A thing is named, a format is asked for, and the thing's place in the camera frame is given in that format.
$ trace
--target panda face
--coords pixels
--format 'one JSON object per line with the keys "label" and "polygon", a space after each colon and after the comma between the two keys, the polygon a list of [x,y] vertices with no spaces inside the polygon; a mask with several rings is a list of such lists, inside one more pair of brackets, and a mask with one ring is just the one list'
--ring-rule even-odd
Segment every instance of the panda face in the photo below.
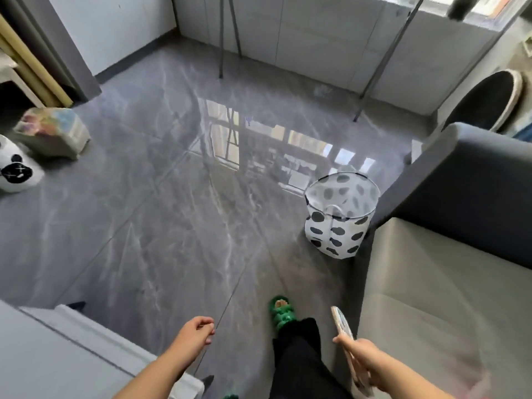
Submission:
{"label": "panda face", "polygon": [[22,163],[19,154],[13,154],[11,163],[0,170],[0,175],[9,183],[24,183],[33,175],[33,170]]}

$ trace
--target panda storage bag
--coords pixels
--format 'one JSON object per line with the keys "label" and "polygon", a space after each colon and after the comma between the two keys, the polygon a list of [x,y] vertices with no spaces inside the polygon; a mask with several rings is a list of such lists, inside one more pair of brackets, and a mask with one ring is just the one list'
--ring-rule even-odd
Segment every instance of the panda storage bag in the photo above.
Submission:
{"label": "panda storage bag", "polygon": [[0,189],[9,193],[23,191],[38,184],[43,175],[34,160],[0,134]]}
{"label": "panda storage bag", "polygon": [[337,259],[356,255],[379,197],[377,185],[361,173],[338,172],[320,178],[305,191],[307,239]]}

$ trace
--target white wall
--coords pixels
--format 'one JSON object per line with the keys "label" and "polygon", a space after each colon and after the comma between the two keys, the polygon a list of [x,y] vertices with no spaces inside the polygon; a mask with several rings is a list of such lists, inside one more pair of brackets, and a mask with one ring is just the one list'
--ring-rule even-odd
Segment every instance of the white wall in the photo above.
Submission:
{"label": "white wall", "polygon": [[[383,0],[234,0],[244,55],[360,92],[409,9]],[[175,0],[181,33],[219,45],[219,0]],[[236,52],[227,0],[224,47]],[[495,32],[420,11],[374,97],[435,111]]]}
{"label": "white wall", "polygon": [[172,0],[50,0],[96,75],[176,27]]}
{"label": "white wall", "polygon": [[521,17],[517,17],[486,56],[478,62],[475,68],[438,109],[438,124],[443,123],[447,119],[456,104],[471,88],[489,74],[504,68],[510,61],[517,44],[531,31],[532,23]]}

